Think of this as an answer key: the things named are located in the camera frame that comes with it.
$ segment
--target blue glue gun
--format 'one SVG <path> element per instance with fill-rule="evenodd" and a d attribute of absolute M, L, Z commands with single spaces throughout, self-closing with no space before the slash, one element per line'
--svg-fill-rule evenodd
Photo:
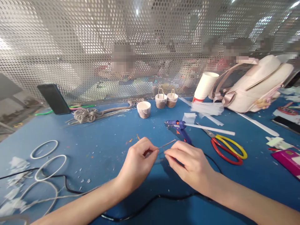
<path fill-rule="evenodd" d="M 167 120 L 165 125 L 168 130 L 171 130 L 176 136 L 179 137 L 182 141 L 192 145 L 192 140 L 185 132 L 186 126 L 184 125 L 185 121 L 182 120 Z"/>

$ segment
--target forearm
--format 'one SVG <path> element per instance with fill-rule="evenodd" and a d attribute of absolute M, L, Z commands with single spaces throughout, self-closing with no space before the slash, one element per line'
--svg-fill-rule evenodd
<path fill-rule="evenodd" d="M 130 194 L 122 188 L 115 178 L 87 195 L 42 217 L 32 225 L 89 224 Z"/>
<path fill-rule="evenodd" d="M 299 224 L 300 213 L 277 201 L 267 198 L 234 181 L 217 174 L 219 185 L 213 188 L 216 202 L 264 224 Z"/>

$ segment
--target smartphone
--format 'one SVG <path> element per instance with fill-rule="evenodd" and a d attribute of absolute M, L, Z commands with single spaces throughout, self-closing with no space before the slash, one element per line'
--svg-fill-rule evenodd
<path fill-rule="evenodd" d="M 275 117 L 274 119 L 271 120 L 272 122 L 290 130 L 290 131 L 293 131 L 294 133 L 296 134 L 299 134 L 300 135 L 300 125 L 292 122 L 292 121 L 289 121 L 285 118 L 282 118 L 280 116 L 277 116 Z"/>
<path fill-rule="evenodd" d="M 56 84 L 42 84 L 37 88 L 56 115 L 71 112 Z"/>

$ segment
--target white ring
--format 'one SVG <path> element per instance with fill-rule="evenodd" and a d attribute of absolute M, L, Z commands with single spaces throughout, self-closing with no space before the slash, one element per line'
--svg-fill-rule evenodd
<path fill-rule="evenodd" d="M 33 157 L 33 154 L 34 154 L 40 147 L 42 147 L 44 144 L 47 144 L 47 143 L 49 143 L 49 142 L 51 142 L 51 141 L 56 142 L 55 147 L 54 147 L 51 151 L 49 151 L 47 154 L 45 154 L 45 155 L 43 155 L 43 156 L 41 156 L 41 157 L 37 157 L 37 158 Z M 49 155 L 51 152 L 53 152 L 53 151 L 56 149 L 56 147 L 58 146 L 58 141 L 57 141 L 57 140 L 51 140 L 51 141 L 47 141 L 47 142 L 45 142 L 45 143 L 43 143 L 43 144 L 37 146 L 37 147 L 31 152 L 30 158 L 32 158 L 32 159 L 40 159 L 40 158 L 43 158 L 43 157 Z"/>
<path fill-rule="evenodd" d="M 55 172 L 52 173 L 50 176 L 48 176 L 48 177 L 46 177 L 46 178 L 44 178 L 44 179 L 38 179 L 38 178 L 37 178 L 37 174 L 43 169 L 43 167 L 45 167 L 45 166 L 48 165 L 50 162 L 52 162 L 53 160 L 55 160 L 56 158 L 61 157 L 61 156 L 63 156 L 63 157 L 65 158 L 65 161 L 64 161 L 63 164 L 60 166 L 60 168 L 58 168 L 57 171 L 55 171 Z M 42 166 L 37 170 L 36 174 L 34 175 L 34 179 L 35 179 L 36 181 L 44 181 L 44 180 L 47 180 L 48 178 L 50 178 L 50 177 L 52 177 L 54 174 L 56 174 L 56 173 L 64 166 L 64 164 L 66 163 L 66 160 L 67 160 L 67 157 L 66 157 L 65 155 L 59 155 L 59 156 L 53 157 L 52 159 L 48 160 L 44 165 L 42 165 Z"/>
<path fill-rule="evenodd" d="M 47 210 L 47 212 L 44 214 L 44 216 L 45 216 L 45 215 L 47 215 L 47 214 L 49 213 L 49 211 L 53 208 L 53 206 L 54 206 L 54 204 L 55 204 L 55 202 L 56 202 L 57 196 L 58 196 L 58 190 L 57 190 L 57 188 L 55 187 L 55 185 L 52 184 L 51 182 L 49 182 L 49 181 L 36 181 L 36 182 L 34 182 L 32 185 L 30 185 L 30 186 L 26 189 L 26 191 L 24 191 L 24 193 L 23 193 L 23 194 L 21 195 L 21 197 L 20 197 L 20 200 L 22 200 L 22 198 L 24 197 L 24 195 L 26 195 L 27 192 L 28 192 L 34 185 L 36 185 L 37 183 L 40 183 L 40 182 L 44 182 L 44 183 L 50 184 L 50 186 L 53 187 L 53 189 L 55 190 L 55 193 L 56 193 L 56 196 L 55 196 L 55 199 L 54 199 L 52 205 L 51 205 L 50 208 Z"/>

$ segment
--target white paper cup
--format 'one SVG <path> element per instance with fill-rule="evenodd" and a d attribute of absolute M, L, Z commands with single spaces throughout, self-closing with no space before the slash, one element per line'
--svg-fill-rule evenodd
<path fill-rule="evenodd" d="M 176 102 L 178 100 L 178 95 L 174 93 L 168 93 L 167 94 L 167 106 L 169 108 L 173 108 L 176 105 Z"/>
<path fill-rule="evenodd" d="M 141 118 L 146 119 L 150 116 L 151 104 L 149 102 L 139 102 L 137 104 L 137 112 Z"/>
<path fill-rule="evenodd" d="M 167 96 L 165 94 L 157 94 L 155 96 L 156 107 L 163 109 L 167 103 Z"/>
<path fill-rule="evenodd" d="M 213 87 L 219 76 L 219 74 L 213 72 L 203 73 L 199 84 L 196 88 L 193 102 L 203 102 L 203 100 L 207 97 L 208 93 L 210 92 L 211 88 Z"/>

